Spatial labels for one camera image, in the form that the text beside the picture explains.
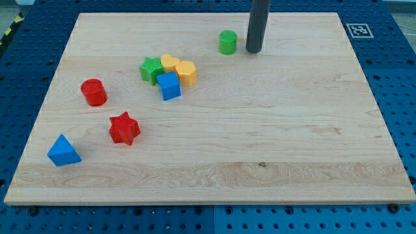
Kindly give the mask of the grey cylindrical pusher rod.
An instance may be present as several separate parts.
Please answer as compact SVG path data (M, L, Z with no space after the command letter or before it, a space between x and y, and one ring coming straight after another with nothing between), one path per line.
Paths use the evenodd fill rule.
M249 53L262 50L271 0L252 0L245 48Z

